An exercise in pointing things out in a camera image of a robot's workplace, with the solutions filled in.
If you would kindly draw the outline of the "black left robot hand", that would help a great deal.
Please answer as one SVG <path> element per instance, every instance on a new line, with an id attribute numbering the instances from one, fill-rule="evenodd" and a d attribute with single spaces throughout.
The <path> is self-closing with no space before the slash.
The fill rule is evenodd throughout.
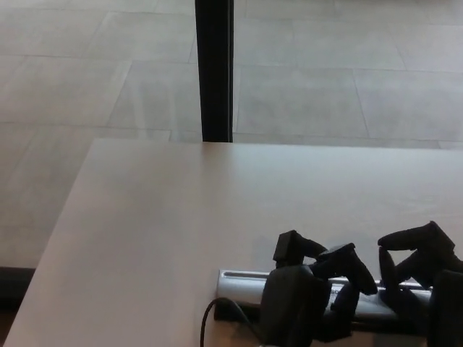
<path id="1" fill-rule="evenodd" d="M 360 294 L 378 291 L 353 243 L 325 248 L 296 231 L 279 235 L 260 303 L 262 342 L 310 346 L 352 334 Z"/>

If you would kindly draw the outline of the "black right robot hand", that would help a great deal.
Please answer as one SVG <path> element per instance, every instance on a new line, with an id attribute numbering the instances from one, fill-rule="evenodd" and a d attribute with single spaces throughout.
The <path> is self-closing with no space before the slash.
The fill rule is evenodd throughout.
<path id="1" fill-rule="evenodd" d="M 428 346 L 462 345 L 462 261 L 434 221 L 378 240 L 381 300 L 426 336 Z"/>

